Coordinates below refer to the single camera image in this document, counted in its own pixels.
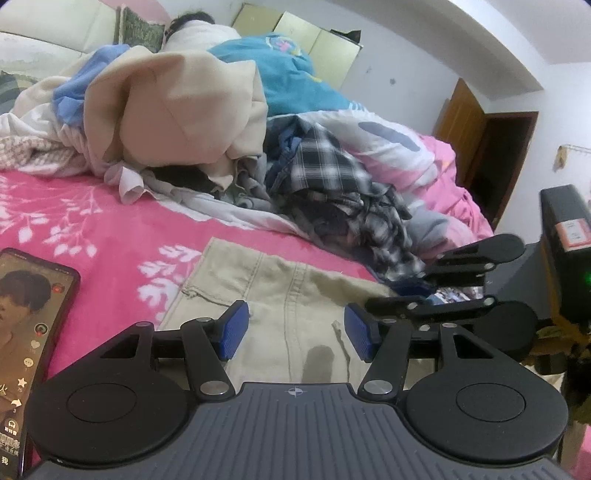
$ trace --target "ridged plastic surface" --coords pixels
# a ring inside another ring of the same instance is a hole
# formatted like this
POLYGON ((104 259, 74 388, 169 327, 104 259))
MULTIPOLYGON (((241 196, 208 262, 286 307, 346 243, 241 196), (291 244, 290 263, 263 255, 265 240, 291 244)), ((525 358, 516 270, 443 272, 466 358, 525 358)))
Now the ridged plastic surface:
POLYGON ((385 404, 356 399, 344 384, 245 384, 199 407, 186 429, 132 465, 75 470, 44 462, 30 480, 562 480, 542 458, 481 468, 430 451, 385 404))

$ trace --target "crosshair logo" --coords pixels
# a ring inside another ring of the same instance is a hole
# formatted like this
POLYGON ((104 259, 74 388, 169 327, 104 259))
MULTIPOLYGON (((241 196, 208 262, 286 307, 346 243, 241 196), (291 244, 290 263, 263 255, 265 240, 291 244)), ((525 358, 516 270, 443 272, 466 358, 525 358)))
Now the crosshair logo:
POLYGON ((300 387, 291 387, 289 390, 286 390, 286 392, 293 397, 298 397, 299 395, 302 395, 302 393, 306 393, 300 387))

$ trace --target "metal screw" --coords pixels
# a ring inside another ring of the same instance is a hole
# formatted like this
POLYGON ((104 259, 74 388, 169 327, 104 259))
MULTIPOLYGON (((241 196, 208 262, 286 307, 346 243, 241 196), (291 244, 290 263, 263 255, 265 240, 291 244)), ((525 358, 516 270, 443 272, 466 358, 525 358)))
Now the metal screw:
POLYGON ((199 389, 206 395, 216 396, 224 395, 224 393, 230 390, 230 386, 221 380, 210 380, 209 382, 201 384, 199 389))
POLYGON ((372 395, 387 395, 392 391, 392 384, 385 380, 370 380, 363 389, 372 395))

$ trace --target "wooden door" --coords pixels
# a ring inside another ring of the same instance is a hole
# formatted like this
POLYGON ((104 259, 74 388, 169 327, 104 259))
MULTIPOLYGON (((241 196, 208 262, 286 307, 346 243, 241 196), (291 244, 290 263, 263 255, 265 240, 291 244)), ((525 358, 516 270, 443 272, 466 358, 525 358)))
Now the wooden door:
POLYGON ((456 152, 458 185, 463 185, 485 126, 482 107, 466 82, 459 79, 435 130, 435 137, 449 143, 456 152))

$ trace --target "green pillow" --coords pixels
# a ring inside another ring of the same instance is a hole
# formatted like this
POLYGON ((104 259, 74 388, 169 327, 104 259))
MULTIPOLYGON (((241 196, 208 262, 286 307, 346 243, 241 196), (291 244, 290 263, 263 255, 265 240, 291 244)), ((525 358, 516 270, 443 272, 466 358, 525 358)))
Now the green pillow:
POLYGON ((164 39, 165 25, 148 22, 129 7, 121 6, 119 14, 119 44, 127 43, 130 47, 143 45, 149 51, 158 53, 164 39))
POLYGON ((35 85, 37 79, 0 70, 0 115, 8 113, 23 90, 35 85))

